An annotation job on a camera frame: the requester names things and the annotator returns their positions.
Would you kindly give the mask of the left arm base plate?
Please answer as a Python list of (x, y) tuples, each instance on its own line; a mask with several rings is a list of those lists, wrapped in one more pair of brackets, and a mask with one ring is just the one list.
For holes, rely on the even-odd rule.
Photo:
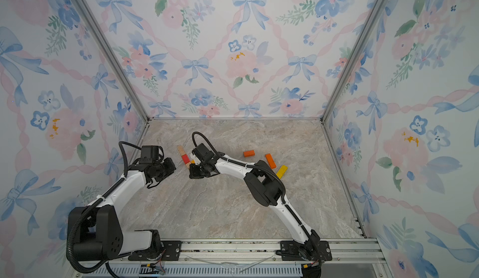
[(182, 242), (173, 241), (160, 241), (157, 244), (152, 244), (148, 249), (142, 251), (134, 251), (129, 257), (129, 261), (142, 261), (142, 262), (154, 262), (154, 261), (178, 261), (182, 249)]

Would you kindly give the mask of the red rectangular block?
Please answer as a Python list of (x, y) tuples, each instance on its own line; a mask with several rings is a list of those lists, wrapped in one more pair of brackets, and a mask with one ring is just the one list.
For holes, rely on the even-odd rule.
[(191, 161), (190, 161), (188, 155), (186, 155), (186, 154), (182, 155), (182, 160), (183, 160), (183, 163), (184, 163), (185, 165), (191, 164)]

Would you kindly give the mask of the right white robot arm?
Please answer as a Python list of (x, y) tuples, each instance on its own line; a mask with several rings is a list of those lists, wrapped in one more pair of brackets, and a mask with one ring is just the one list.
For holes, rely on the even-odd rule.
[(229, 157), (208, 153), (199, 157), (192, 153), (190, 178), (202, 179), (216, 175), (229, 175), (243, 180), (254, 200), (271, 209), (282, 221), (298, 246), (298, 256), (309, 261), (319, 261), (321, 238), (296, 212), (286, 195), (286, 187), (264, 161), (247, 163)]

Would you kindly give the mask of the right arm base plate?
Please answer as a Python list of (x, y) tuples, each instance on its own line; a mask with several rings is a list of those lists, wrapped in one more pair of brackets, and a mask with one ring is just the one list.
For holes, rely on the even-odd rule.
[(281, 241), (280, 249), (276, 255), (281, 256), (283, 261), (331, 261), (333, 256), (327, 241), (308, 241), (300, 244), (295, 241)]

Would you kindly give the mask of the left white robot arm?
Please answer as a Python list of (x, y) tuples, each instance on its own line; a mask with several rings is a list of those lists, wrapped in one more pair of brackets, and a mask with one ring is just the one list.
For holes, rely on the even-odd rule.
[(66, 257), (80, 273), (93, 273), (103, 264), (131, 254), (155, 260), (164, 252), (156, 229), (125, 231), (119, 213), (143, 188), (154, 188), (174, 173), (171, 158), (137, 159), (104, 194), (69, 213)]

